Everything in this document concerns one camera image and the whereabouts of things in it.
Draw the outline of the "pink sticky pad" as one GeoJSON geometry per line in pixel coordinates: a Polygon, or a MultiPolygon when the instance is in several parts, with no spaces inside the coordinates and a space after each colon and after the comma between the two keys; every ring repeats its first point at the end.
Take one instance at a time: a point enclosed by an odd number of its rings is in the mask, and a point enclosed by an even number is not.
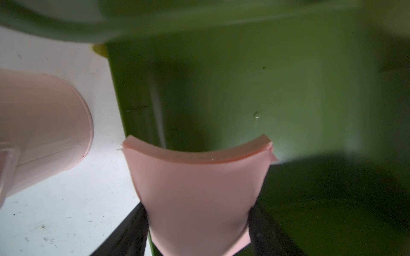
{"type": "Polygon", "coordinates": [[[226,150],[189,153],[134,136],[123,142],[132,182],[164,256],[232,256],[250,243],[248,215],[276,161],[265,135],[226,150]]]}

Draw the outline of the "green bottom drawer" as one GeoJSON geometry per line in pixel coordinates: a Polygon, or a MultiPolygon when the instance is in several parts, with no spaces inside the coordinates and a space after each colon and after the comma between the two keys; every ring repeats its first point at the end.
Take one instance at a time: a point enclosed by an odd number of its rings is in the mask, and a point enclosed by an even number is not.
{"type": "Polygon", "coordinates": [[[126,134],[180,151],[261,134],[259,203],[310,256],[410,253],[410,40],[360,10],[107,45],[126,134]]]}

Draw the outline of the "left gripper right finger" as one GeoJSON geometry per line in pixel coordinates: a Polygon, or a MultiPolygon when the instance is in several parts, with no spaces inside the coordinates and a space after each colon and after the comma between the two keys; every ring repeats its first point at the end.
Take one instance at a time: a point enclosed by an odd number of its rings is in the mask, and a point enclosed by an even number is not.
{"type": "Polygon", "coordinates": [[[306,253],[258,204],[249,212],[248,228],[255,256],[306,256],[306,253]]]}

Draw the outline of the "green drawer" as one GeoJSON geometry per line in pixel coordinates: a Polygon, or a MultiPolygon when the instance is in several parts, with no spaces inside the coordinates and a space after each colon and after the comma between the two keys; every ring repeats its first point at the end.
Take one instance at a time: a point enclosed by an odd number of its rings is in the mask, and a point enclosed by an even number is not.
{"type": "Polygon", "coordinates": [[[360,10],[107,45],[126,134],[180,151],[261,134],[259,203],[310,256],[410,253],[410,40],[360,10]]]}
{"type": "Polygon", "coordinates": [[[2,1],[1,26],[61,41],[103,43],[351,9],[393,34],[410,34],[409,1],[2,1]]]}

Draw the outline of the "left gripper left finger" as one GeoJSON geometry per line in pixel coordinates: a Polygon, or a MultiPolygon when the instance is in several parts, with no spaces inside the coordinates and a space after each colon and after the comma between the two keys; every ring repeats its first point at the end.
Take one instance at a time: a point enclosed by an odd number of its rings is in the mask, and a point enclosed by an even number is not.
{"type": "Polygon", "coordinates": [[[143,256],[148,231],[147,212],[143,204],[138,203],[91,256],[143,256]]]}

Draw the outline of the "pink pen cup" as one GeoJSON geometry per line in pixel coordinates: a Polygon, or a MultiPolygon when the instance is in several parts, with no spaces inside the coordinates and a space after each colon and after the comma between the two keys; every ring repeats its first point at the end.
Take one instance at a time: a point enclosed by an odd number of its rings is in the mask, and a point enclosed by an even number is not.
{"type": "Polygon", "coordinates": [[[93,137],[90,110],[73,86],[1,70],[1,202],[77,166],[93,137]]]}

